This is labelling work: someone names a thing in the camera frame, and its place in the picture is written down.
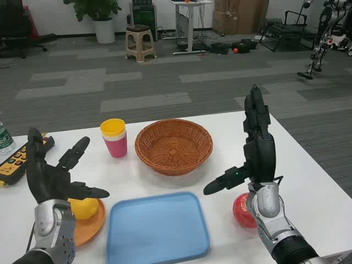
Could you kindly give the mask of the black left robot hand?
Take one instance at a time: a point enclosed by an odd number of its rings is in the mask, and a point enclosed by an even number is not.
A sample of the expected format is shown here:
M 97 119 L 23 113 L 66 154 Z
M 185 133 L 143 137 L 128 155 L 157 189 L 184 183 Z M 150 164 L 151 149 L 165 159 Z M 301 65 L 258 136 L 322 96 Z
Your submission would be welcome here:
M 68 199 L 84 200 L 85 198 L 103 199 L 109 192 L 99 188 L 90 188 L 83 182 L 72 182 L 69 170 L 73 169 L 85 153 L 90 138 L 84 136 L 59 159 L 56 166 L 45 160 L 46 150 L 41 133 L 30 128 L 27 135 L 27 183 L 38 204 L 48 200 Z

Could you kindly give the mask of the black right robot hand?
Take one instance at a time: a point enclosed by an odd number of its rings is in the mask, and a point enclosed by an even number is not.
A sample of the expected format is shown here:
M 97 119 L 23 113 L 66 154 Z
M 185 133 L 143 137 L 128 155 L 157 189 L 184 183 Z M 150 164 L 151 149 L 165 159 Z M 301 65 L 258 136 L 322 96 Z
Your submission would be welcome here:
M 241 167 L 227 169 L 224 174 L 206 185 L 204 195 L 211 195 L 223 189 L 232 189 L 249 178 L 254 183 L 274 180 L 276 170 L 276 147 L 268 131 L 271 123 L 268 105 L 264 103 L 260 87 L 254 85 L 245 97 L 244 132 L 247 133 L 243 147 L 245 162 Z

